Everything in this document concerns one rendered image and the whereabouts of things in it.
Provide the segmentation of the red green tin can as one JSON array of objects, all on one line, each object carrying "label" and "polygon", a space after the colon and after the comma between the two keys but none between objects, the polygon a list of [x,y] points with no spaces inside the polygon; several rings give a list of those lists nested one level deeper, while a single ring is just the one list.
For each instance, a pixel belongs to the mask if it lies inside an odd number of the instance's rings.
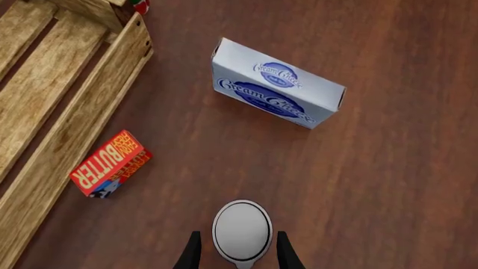
[{"label": "red green tin can", "polygon": [[150,9],[150,0],[129,0],[136,12],[141,15],[148,13]]}]

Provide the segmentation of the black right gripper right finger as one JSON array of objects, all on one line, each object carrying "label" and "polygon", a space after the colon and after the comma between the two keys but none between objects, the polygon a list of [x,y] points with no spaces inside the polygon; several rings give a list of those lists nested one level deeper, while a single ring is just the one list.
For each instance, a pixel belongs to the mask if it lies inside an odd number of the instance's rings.
[{"label": "black right gripper right finger", "polygon": [[276,252],[279,269],[305,269],[284,231],[278,231]]}]

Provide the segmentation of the wooden slat tray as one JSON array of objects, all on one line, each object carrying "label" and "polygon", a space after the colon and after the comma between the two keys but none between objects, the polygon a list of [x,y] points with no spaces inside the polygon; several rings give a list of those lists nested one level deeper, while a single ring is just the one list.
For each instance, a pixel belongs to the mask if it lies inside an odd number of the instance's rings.
[{"label": "wooden slat tray", "polygon": [[0,269],[16,264],[151,58],[142,16],[129,0],[14,0],[0,16],[0,183],[99,47],[110,45],[0,196]]}]

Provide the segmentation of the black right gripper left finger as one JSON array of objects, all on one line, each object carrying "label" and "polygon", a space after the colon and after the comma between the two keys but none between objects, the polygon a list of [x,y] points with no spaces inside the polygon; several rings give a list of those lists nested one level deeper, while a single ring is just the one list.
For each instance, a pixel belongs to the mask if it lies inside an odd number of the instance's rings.
[{"label": "black right gripper left finger", "polygon": [[199,269],[202,252],[200,231],[193,231],[173,269]]}]

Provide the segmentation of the white blue cream cheese box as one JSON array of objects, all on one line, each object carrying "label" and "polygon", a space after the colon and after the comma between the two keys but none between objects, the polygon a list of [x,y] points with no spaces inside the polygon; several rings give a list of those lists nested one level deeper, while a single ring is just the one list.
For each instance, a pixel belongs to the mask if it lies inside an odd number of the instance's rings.
[{"label": "white blue cream cheese box", "polygon": [[346,87],[225,37],[211,56],[215,91],[314,129],[339,111]]}]

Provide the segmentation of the red butter box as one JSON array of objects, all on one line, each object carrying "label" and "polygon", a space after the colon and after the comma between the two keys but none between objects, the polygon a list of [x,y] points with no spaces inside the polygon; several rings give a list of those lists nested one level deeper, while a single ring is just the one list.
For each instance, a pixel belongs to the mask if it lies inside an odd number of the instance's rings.
[{"label": "red butter box", "polygon": [[86,197],[105,199],[152,158],[127,130],[123,129],[69,175]]}]

